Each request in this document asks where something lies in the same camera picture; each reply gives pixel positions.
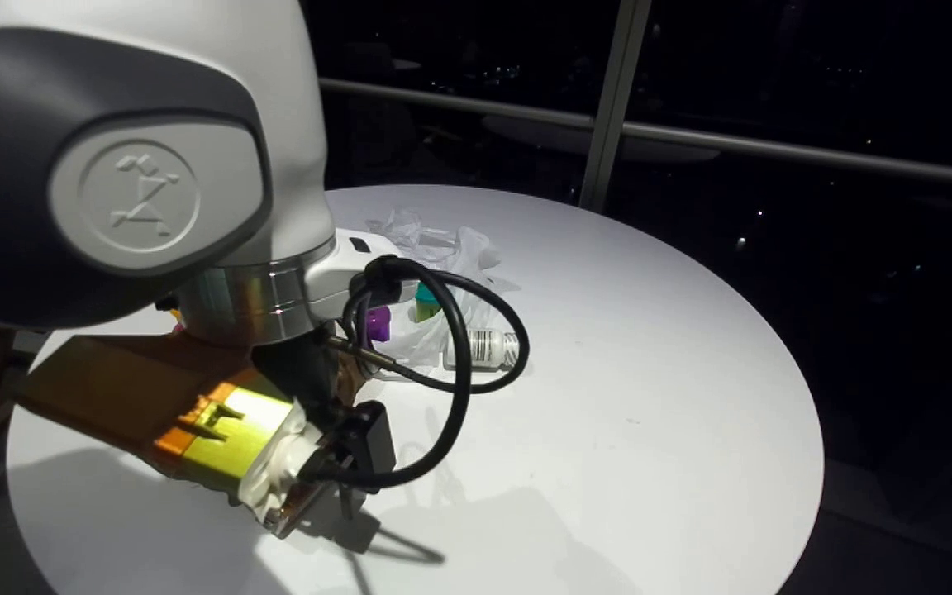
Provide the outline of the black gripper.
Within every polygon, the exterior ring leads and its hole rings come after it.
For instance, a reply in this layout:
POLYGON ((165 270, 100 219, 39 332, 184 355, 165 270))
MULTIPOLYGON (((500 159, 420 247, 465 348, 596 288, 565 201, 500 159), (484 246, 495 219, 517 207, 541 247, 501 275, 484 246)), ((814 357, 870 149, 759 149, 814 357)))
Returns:
POLYGON ((381 531, 364 509, 377 495, 371 476, 398 466, 387 408, 358 401, 366 370, 323 336, 259 348, 255 366, 305 412, 305 430, 271 447, 261 527, 279 540, 309 531, 366 552, 381 531))

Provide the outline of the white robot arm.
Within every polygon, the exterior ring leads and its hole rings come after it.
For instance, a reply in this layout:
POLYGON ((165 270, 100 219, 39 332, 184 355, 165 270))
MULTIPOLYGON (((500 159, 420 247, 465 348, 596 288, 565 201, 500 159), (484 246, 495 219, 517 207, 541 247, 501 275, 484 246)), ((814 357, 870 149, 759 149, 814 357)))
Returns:
POLYGON ((389 469, 343 306, 389 241, 337 224, 298 0, 0 0, 0 327, 57 332, 31 412, 366 548, 389 469))

